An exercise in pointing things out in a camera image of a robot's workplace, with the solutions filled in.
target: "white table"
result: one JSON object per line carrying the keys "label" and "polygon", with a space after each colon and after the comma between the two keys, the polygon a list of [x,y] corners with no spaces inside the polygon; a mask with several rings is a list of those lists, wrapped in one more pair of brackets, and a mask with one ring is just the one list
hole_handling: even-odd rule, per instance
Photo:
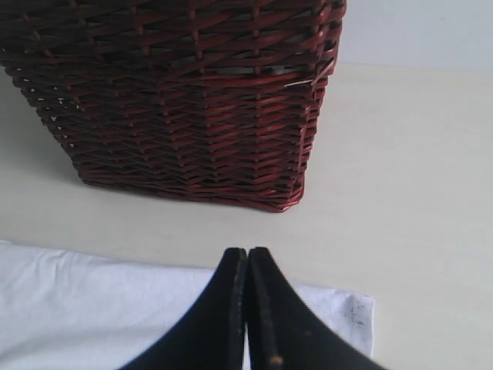
{"label": "white table", "polygon": [[375,296],[389,368],[493,368],[492,74],[339,65],[285,214],[87,187],[0,91],[0,238],[210,267],[269,246],[290,278]]}

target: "white cloth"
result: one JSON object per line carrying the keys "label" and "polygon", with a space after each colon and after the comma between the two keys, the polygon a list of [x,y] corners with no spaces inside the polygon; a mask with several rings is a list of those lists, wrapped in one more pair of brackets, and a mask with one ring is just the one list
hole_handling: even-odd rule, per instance
{"label": "white cloth", "polygon": [[[0,241],[0,368],[118,368],[181,318],[212,273]],[[373,298],[294,287],[326,325],[371,356]]]}

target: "red wicker basket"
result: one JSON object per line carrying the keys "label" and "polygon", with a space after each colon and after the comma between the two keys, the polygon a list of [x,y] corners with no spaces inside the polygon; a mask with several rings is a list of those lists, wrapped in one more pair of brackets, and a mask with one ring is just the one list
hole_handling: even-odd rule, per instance
{"label": "red wicker basket", "polygon": [[85,183],[298,203],[345,0],[0,0],[0,63]]}

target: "wicker basket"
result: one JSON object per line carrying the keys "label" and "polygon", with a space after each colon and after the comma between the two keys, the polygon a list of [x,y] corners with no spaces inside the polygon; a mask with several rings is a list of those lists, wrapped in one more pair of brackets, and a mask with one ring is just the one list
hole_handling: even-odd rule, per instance
{"label": "wicker basket", "polygon": [[85,183],[298,203],[345,0],[0,0],[0,63]]}

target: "white wall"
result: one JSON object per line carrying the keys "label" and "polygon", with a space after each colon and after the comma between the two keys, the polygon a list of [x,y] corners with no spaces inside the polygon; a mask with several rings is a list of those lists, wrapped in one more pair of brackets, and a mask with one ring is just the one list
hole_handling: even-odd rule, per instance
{"label": "white wall", "polygon": [[339,60],[493,70],[493,1],[347,0]]}

